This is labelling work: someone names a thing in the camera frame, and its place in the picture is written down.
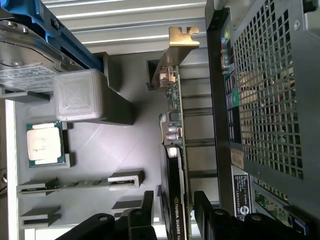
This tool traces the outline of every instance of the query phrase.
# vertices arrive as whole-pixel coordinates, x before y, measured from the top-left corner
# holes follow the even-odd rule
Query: circuit board
[[[186,139],[185,139],[185,128],[184,128],[184,113],[183,113],[183,106],[182,106],[182,95],[181,95],[181,84],[180,84],[180,75],[179,75],[179,67],[175,66],[173,71],[175,72],[176,76],[176,83],[173,84],[167,91],[166,91],[166,98],[168,101],[168,110],[169,112],[177,113],[176,121],[174,121],[174,125],[181,129],[181,136],[177,139],[172,141],[171,144],[174,144],[176,147],[180,148],[181,156],[182,156],[182,166],[184,171],[184,182],[185,182],[185,192],[187,193],[184,197],[185,200],[185,212],[187,213],[187,224],[189,225],[189,229],[191,229],[190,225],[190,213],[192,209],[192,196],[190,191],[190,180],[188,178],[188,160],[187,160],[187,151],[186,151]]]

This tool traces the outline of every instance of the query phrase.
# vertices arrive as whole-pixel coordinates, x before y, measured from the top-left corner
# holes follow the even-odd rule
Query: blue drive bracket
[[[10,14],[25,15],[45,31],[45,40],[85,69],[104,72],[102,59],[95,57],[40,0],[0,0]]]

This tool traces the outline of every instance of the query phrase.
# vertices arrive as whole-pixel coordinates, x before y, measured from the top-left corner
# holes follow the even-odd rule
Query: gold pci bracket
[[[198,27],[187,27],[186,33],[182,32],[182,27],[169,27],[169,48],[164,51],[152,80],[148,84],[150,90],[168,87],[171,83],[175,82],[170,70],[172,70],[172,67],[181,64],[192,50],[199,48],[200,43],[191,38],[192,34],[198,33]]]

